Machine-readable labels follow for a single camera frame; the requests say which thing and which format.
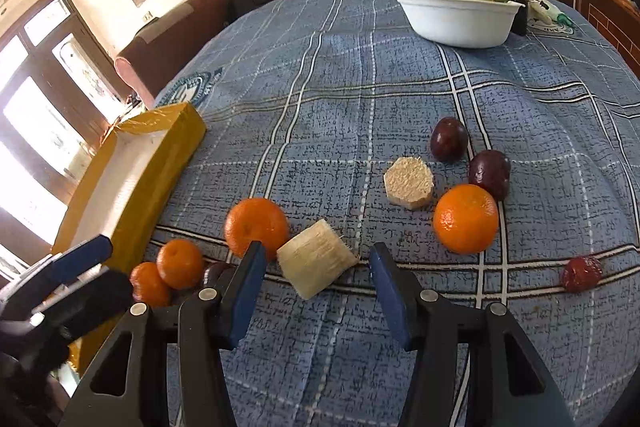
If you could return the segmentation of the red date fruit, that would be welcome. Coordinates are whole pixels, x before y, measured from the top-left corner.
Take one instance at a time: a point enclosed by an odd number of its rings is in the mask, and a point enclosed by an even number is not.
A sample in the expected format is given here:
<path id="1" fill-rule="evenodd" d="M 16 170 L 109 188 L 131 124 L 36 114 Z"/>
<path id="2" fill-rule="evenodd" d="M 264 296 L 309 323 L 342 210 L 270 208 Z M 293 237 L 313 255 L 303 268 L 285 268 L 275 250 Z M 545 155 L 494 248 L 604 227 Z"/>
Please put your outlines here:
<path id="1" fill-rule="evenodd" d="M 570 259 L 561 275 L 561 285 L 572 294 L 589 291 L 602 279 L 601 262 L 592 256 Z"/>

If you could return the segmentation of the sugarcane piece long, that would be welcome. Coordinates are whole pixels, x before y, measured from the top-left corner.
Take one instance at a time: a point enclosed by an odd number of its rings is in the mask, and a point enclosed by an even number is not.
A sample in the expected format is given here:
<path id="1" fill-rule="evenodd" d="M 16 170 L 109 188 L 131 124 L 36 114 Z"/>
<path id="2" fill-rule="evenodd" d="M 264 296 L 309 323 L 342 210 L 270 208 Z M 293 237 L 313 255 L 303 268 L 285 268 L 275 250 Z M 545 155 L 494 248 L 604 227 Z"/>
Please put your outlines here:
<path id="1" fill-rule="evenodd" d="M 358 258 L 324 219 L 277 250 L 282 275 L 300 298 L 309 300 L 334 283 Z"/>

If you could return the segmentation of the sugarcane piece octagonal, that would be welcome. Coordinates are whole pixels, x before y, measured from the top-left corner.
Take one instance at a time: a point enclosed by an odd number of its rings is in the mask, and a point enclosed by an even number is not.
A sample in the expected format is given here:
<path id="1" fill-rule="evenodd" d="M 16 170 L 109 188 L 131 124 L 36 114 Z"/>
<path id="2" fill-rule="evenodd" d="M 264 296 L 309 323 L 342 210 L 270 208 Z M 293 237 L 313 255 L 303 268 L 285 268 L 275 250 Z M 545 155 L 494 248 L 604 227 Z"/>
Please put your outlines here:
<path id="1" fill-rule="evenodd" d="M 416 210 L 431 202 L 434 176 L 421 158 L 397 158 L 383 179 L 386 197 L 392 204 Z"/>

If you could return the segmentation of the white bowl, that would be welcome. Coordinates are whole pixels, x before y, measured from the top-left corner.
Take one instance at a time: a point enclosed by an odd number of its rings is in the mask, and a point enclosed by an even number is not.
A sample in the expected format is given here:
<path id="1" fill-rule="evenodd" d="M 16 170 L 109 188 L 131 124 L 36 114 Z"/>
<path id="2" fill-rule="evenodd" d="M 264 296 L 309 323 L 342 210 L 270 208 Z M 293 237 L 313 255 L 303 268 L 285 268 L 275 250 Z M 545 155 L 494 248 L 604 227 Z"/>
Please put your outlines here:
<path id="1" fill-rule="evenodd" d="M 521 9 L 518 2 L 486 0 L 396 0 L 411 28 L 445 46 L 488 49 L 501 46 Z"/>

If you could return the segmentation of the black cup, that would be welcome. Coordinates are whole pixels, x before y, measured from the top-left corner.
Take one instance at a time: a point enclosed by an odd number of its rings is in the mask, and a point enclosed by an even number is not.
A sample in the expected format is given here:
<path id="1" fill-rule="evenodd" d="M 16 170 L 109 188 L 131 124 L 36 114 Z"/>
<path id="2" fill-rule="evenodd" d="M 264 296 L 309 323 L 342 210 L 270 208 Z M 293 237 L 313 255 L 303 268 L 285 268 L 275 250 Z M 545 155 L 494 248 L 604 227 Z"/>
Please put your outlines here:
<path id="1" fill-rule="evenodd" d="M 514 35 L 524 37 L 527 34 L 528 1 L 515 0 L 515 2 L 518 4 L 518 12 L 514 16 L 511 32 Z"/>

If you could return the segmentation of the large orange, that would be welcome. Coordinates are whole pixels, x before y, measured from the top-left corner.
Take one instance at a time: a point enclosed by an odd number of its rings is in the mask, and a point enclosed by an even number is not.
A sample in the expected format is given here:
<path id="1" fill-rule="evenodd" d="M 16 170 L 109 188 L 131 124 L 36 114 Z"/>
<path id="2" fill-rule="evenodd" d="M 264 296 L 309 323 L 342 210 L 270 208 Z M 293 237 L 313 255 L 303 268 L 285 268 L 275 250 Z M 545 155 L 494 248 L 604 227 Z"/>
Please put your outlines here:
<path id="1" fill-rule="evenodd" d="M 457 255 L 486 251 L 495 239 L 498 226 L 495 199 L 475 184 L 450 188 L 435 206 L 435 235 L 442 246 Z"/>

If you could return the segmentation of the dark plum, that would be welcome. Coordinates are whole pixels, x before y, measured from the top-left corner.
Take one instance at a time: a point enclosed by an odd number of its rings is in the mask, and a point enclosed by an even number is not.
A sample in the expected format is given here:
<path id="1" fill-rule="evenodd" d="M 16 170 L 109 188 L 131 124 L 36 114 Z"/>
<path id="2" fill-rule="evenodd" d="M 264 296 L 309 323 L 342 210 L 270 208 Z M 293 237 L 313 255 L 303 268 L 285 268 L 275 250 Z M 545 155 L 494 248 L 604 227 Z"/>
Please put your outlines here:
<path id="1" fill-rule="evenodd" d="M 431 136 L 431 152 L 441 162 L 455 162 L 462 158 L 469 143 L 465 125 L 454 117 L 442 118 Z"/>
<path id="2" fill-rule="evenodd" d="M 510 176 L 510 160 L 500 150 L 483 150 L 469 163 L 469 182 L 484 188 L 496 202 L 508 195 Z"/>
<path id="3" fill-rule="evenodd" d="M 214 288 L 223 293 L 228 287 L 234 272 L 235 265 L 231 263 L 213 262 L 205 269 L 202 285 L 204 288 Z"/>

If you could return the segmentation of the small orange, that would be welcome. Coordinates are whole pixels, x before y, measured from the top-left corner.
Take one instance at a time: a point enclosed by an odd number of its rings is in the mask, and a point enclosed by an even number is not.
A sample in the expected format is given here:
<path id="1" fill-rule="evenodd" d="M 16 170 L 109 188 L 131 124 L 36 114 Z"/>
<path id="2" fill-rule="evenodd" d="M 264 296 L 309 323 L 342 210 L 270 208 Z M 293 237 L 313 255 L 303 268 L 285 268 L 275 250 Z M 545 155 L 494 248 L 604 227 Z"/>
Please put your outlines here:
<path id="1" fill-rule="evenodd" d="M 171 290 L 160 277 L 160 272 L 154 262 L 142 262 L 134 267 L 129 280 L 136 303 L 145 303 L 152 308 L 163 308 L 170 305 Z"/>
<path id="2" fill-rule="evenodd" d="M 205 263 L 198 246 L 186 239 L 171 239 L 156 257 L 160 278 L 172 289 L 185 291 L 193 288 L 201 279 Z"/>

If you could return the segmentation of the blue plaid tablecloth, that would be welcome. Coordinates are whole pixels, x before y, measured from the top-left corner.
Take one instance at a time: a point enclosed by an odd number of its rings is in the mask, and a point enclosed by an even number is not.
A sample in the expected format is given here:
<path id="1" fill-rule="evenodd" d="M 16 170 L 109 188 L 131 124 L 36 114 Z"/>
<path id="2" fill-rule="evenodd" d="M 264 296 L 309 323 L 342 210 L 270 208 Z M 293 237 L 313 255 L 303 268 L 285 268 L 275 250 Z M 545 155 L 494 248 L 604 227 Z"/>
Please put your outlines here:
<path id="1" fill-rule="evenodd" d="M 600 425 L 639 364 L 639 81 L 573 20 L 459 50 L 420 38 L 396 0 L 277 0 L 238 18 L 157 95 L 192 103 L 207 130 L 146 253 L 191 239 L 226 260 L 228 211 L 269 198 L 292 232 L 324 219 L 360 259 L 383 242 L 454 303 L 505 303 L 574 422 Z M 446 251 L 430 208 L 385 195 L 402 156 L 430 166 L 437 192 L 465 181 L 464 162 L 430 150 L 445 117 L 468 129 L 466 155 L 500 150 L 512 165 L 498 234 L 478 255 Z M 563 269 L 586 256 L 602 279 L 569 293 Z"/>

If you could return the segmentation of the yellow cardboard tray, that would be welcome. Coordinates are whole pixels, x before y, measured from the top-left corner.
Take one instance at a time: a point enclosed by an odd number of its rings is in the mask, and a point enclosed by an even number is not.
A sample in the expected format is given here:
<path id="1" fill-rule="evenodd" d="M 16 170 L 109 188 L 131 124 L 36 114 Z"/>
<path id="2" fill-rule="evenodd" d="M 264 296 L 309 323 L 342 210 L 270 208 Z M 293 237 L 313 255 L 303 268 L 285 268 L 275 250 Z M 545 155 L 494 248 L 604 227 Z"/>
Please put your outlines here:
<path id="1" fill-rule="evenodd" d="M 129 274 L 146 246 L 206 126 L 188 102 L 162 106 L 116 126 L 92 158 L 67 205 L 51 248 L 64 253 L 102 234 L 103 264 Z"/>

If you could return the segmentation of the wooden window frame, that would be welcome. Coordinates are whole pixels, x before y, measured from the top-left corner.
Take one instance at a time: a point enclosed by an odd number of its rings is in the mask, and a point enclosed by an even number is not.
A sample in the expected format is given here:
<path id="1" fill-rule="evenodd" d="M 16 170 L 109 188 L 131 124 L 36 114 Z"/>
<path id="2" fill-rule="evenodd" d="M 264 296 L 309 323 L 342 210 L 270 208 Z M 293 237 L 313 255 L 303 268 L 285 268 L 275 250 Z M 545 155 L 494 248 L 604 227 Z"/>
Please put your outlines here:
<path id="1" fill-rule="evenodd" d="M 1 33 L 1 260 L 50 253 L 101 140 L 124 115 L 120 80 L 72 0 L 37 0 Z"/>

